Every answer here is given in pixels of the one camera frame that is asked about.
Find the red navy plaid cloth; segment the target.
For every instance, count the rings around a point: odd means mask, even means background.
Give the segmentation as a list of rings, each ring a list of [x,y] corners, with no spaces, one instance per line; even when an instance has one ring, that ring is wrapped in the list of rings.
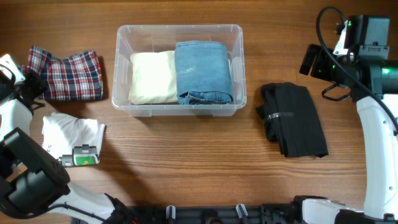
[[[103,73],[93,50],[60,59],[37,46],[29,50],[21,72],[35,72],[47,85],[38,98],[58,101],[93,101],[104,98]]]

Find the blue denim jeans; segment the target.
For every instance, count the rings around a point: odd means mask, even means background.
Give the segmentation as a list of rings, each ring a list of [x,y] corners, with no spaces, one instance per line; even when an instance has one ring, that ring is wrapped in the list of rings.
[[[228,105],[234,101],[225,44],[199,40],[177,43],[175,70],[181,105]]]

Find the cream cloth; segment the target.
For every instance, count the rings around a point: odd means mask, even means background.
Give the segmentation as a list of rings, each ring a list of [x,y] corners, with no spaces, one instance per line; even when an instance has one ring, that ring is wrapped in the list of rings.
[[[175,52],[141,52],[130,56],[132,82],[129,100],[134,105],[176,103]]]

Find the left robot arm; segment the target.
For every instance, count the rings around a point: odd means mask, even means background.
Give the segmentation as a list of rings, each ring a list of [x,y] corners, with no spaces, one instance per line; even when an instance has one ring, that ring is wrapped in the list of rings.
[[[14,74],[1,74],[1,212],[15,219],[48,213],[86,223],[130,223],[129,209],[108,194],[74,184],[66,169],[29,136],[34,98],[43,92],[31,75],[33,90]]]

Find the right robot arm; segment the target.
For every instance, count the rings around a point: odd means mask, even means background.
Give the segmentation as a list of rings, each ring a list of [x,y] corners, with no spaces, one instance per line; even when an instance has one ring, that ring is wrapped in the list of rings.
[[[345,19],[334,49],[310,44],[300,73],[350,89],[363,128],[366,195],[363,210],[325,198],[306,197],[305,223],[397,223],[397,61],[388,60],[389,18]]]

